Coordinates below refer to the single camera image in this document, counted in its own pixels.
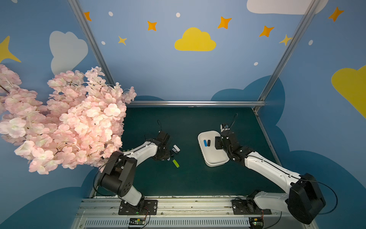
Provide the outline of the white rectangular usb drive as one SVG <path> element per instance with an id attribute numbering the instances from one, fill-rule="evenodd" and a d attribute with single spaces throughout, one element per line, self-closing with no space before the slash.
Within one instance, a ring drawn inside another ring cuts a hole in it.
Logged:
<path id="1" fill-rule="evenodd" d="M 177 152 L 180 152 L 180 148 L 179 148 L 177 145 L 174 145 L 173 147 L 174 147 L 174 149 L 175 149 Z"/>

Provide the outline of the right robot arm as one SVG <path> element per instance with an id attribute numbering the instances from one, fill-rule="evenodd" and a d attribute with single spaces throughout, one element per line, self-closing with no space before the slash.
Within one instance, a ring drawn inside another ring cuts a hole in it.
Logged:
<path id="1" fill-rule="evenodd" d="M 287 170 L 251 148 L 241 146 L 235 133 L 229 129 L 215 137 L 215 148 L 222 149 L 229 159 L 261 174 L 284 191 L 284 194 L 253 192 L 250 198 L 258 208 L 287 212 L 299 222 L 311 224 L 326 206 L 314 176 Z"/>

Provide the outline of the lime green usb drive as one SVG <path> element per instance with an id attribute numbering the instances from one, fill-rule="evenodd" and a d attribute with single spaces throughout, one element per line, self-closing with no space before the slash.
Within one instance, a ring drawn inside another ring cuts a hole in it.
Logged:
<path id="1" fill-rule="evenodd" d="M 177 168 L 179 168 L 180 167 L 180 165 L 178 164 L 178 162 L 174 159 L 173 160 L 173 163 L 174 163 L 174 165 L 177 167 Z"/>

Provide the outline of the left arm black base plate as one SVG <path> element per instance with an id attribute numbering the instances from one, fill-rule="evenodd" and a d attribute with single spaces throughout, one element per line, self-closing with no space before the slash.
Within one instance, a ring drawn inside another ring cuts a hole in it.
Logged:
<path id="1" fill-rule="evenodd" d="M 136 206 L 122 200 L 118 215 L 156 215 L 157 207 L 158 200 L 156 199 L 142 199 Z"/>

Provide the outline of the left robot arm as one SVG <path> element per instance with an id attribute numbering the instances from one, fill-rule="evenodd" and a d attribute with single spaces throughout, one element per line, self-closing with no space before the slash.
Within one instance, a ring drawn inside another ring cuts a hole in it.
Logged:
<path id="1" fill-rule="evenodd" d="M 139 207 L 143 195 L 133 186 L 137 167 L 145 160 L 167 160 L 170 157 L 170 135 L 160 131 L 156 138 L 126 152 L 115 151 L 103 166 L 97 185 L 114 193 L 132 207 Z"/>

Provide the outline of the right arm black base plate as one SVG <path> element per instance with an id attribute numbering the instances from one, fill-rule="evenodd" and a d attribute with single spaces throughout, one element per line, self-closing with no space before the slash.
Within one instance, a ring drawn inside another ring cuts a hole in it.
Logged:
<path id="1" fill-rule="evenodd" d="M 235 215 L 271 215 L 269 209 L 260 209 L 252 200 L 235 198 L 231 200 L 232 209 Z"/>

